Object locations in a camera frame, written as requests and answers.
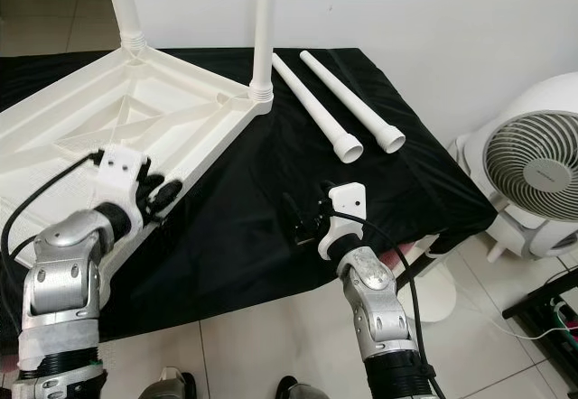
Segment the black table cloth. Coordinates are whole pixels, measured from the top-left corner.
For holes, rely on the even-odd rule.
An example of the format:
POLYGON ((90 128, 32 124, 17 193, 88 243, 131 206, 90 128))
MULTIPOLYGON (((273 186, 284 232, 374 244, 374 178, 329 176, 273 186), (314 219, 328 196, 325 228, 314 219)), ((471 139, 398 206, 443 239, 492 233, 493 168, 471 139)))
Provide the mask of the black table cloth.
POLYGON ((494 222, 491 202, 362 50, 312 55, 400 128, 404 146, 384 153, 372 144, 354 163, 340 162, 277 80, 273 109, 247 124, 112 276, 100 340, 176 328, 330 283, 334 267, 317 243, 286 236, 282 192, 302 212, 317 212, 321 181, 363 184, 368 221, 381 229, 365 237, 378 251, 438 234, 433 251, 449 252, 494 222))

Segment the black plastic floor crate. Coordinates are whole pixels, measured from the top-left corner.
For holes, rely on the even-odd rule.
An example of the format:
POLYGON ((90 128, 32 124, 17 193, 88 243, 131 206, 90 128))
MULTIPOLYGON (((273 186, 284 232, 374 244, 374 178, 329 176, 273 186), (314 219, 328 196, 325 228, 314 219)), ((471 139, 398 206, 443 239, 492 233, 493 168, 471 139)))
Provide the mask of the black plastic floor crate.
POLYGON ((504 309, 502 317, 514 320, 531 336, 545 336, 537 341, 536 348, 545 354, 563 375, 578 377, 578 339, 558 320, 555 304, 562 302, 563 292, 578 289, 578 268, 567 272, 504 309))

